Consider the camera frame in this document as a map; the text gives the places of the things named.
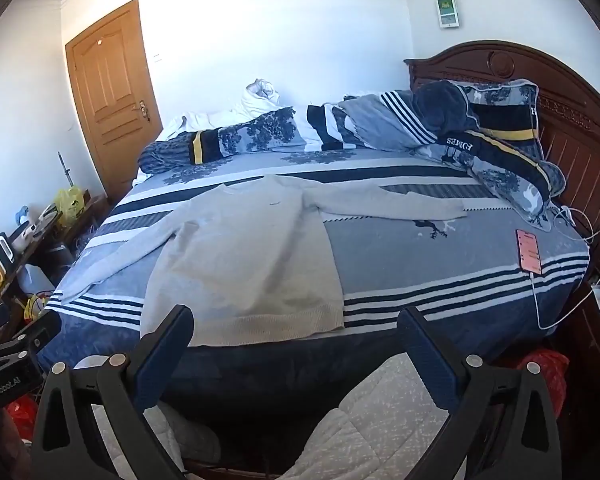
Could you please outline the beige knit sweater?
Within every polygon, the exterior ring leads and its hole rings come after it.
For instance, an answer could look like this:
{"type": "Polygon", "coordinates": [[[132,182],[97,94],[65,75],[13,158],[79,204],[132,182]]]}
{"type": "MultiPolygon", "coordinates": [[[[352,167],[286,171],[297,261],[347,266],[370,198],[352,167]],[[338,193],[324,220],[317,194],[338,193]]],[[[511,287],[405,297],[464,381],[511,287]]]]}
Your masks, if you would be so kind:
{"type": "Polygon", "coordinates": [[[140,331],[175,306],[193,312],[192,346],[302,339],[343,326],[343,293],[323,214],[391,220],[465,217],[461,200],[365,182],[266,176],[219,185],[174,209],[62,286],[68,304],[151,252],[140,331]]]}

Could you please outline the red plastic bag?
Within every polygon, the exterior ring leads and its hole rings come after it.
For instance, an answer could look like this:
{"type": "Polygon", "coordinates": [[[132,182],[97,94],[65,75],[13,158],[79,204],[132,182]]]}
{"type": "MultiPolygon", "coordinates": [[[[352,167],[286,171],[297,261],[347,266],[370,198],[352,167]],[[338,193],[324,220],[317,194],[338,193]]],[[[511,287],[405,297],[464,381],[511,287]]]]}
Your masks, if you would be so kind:
{"type": "Polygon", "coordinates": [[[552,401],[554,415],[558,418],[567,397],[566,373],[569,359],[556,350],[539,348],[521,359],[516,369],[522,370],[531,362],[535,362],[540,367],[552,401]]]}

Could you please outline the cluttered side table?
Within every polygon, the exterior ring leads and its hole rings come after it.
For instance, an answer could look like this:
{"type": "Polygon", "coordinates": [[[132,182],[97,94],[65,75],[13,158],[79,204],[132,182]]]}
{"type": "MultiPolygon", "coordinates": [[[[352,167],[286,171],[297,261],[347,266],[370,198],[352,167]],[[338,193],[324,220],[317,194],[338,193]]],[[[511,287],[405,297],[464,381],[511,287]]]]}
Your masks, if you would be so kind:
{"type": "Polygon", "coordinates": [[[17,273],[27,264],[37,266],[52,283],[45,291],[52,292],[106,218],[111,209],[108,198],[105,195],[88,198],[90,200],[76,222],[64,228],[60,225],[60,218],[55,219],[41,237],[18,257],[14,272],[1,284],[0,304],[6,304],[10,309],[9,322],[2,328],[2,339],[23,326],[24,307],[29,295],[18,284],[17,273]]]}

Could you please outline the grey quilted trousers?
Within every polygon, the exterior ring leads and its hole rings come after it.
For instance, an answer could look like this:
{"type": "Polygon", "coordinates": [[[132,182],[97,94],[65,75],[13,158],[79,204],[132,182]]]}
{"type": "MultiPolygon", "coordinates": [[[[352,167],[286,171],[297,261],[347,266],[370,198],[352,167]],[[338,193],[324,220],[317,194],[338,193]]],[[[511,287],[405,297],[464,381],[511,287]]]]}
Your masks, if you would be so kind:
{"type": "MultiPolygon", "coordinates": [[[[117,474],[137,479],[103,406],[92,404],[117,474]]],[[[330,410],[282,479],[405,479],[449,413],[437,408],[406,353],[385,360],[330,410]]],[[[149,427],[181,472],[183,458],[219,465],[220,441],[168,404],[144,411],[149,427]]]]}

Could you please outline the pink smartphone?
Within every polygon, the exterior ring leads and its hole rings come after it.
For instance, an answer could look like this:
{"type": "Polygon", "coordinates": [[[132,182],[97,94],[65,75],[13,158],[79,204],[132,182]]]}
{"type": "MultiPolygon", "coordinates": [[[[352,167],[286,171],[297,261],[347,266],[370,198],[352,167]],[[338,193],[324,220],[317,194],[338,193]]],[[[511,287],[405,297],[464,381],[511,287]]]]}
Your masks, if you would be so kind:
{"type": "Polygon", "coordinates": [[[536,236],[524,230],[517,230],[516,241],[521,270],[534,275],[541,275],[542,263],[536,236]]]}

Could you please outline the yellow plastic bag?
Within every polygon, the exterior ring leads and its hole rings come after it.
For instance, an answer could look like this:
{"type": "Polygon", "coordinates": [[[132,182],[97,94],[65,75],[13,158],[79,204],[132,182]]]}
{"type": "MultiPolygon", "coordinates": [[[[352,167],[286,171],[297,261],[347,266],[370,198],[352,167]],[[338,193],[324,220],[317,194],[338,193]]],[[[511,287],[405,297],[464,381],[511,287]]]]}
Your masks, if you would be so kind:
{"type": "Polygon", "coordinates": [[[83,192],[77,186],[59,190],[54,198],[54,203],[60,213],[59,222],[64,228],[72,226],[85,207],[83,192]]]}

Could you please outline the navy yellow striped pillow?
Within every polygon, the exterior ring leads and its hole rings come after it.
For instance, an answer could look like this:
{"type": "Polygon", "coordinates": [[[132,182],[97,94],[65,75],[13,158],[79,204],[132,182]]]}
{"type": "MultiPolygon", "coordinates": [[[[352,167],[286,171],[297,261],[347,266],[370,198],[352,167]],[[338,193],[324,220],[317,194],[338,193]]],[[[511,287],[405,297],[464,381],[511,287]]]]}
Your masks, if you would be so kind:
{"type": "Polygon", "coordinates": [[[544,155],[536,101],[527,79],[505,84],[438,80],[413,92],[413,110],[435,137],[414,153],[464,170],[542,231],[565,191],[562,170],[544,155]]]}

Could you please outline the wooden door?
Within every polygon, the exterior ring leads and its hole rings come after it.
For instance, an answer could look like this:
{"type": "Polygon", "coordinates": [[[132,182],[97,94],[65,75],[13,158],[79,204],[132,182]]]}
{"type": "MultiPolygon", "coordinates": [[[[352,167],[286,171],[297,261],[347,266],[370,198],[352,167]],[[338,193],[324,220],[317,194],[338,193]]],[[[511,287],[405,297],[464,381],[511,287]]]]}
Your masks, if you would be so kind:
{"type": "Polygon", "coordinates": [[[162,130],[138,1],[80,32],[66,44],[66,58],[87,148],[115,203],[132,188],[140,153],[162,130]]]}

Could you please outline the dark wooden headboard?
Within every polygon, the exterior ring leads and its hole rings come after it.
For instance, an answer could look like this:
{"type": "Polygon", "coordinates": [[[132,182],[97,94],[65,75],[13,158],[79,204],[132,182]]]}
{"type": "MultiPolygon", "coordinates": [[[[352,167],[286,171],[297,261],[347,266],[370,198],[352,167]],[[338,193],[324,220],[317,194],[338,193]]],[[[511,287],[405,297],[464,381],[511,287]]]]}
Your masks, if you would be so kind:
{"type": "Polygon", "coordinates": [[[537,84],[540,142],[567,179],[560,200],[584,212],[583,229],[600,229],[600,94],[578,73],[540,50],[498,40],[463,42],[403,63],[414,88],[438,79],[537,84]]]}

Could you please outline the white crumpled cloth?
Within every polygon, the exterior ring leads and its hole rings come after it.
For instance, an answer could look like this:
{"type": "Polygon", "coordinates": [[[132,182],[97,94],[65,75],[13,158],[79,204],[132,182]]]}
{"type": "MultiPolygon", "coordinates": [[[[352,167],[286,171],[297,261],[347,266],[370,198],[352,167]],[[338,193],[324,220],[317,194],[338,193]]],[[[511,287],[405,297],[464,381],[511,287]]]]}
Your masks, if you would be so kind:
{"type": "Polygon", "coordinates": [[[222,128],[249,122],[272,110],[279,109],[279,94],[267,80],[257,78],[245,88],[237,104],[220,112],[185,112],[163,128],[161,139],[170,139],[186,131],[222,128]]]}

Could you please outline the wall thermostat panel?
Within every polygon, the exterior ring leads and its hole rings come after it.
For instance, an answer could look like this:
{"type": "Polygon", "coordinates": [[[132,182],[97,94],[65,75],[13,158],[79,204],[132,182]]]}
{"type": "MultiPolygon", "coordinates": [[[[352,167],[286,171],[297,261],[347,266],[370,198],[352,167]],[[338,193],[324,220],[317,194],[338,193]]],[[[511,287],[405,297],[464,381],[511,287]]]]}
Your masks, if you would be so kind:
{"type": "Polygon", "coordinates": [[[436,0],[436,3],[440,27],[443,29],[459,28],[460,18],[455,0],[436,0]]]}

